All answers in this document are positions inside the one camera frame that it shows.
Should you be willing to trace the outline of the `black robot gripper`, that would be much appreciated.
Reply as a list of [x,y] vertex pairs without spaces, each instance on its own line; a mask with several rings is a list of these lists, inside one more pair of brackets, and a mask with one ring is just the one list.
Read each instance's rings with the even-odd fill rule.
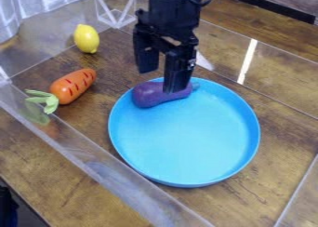
[[152,36],[169,37],[183,45],[165,54],[163,91],[175,93],[185,89],[196,65],[199,39],[193,29],[199,26],[201,0],[149,0],[148,9],[137,9],[137,23],[132,32],[132,47],[137,72],[157,69],[159,50]]

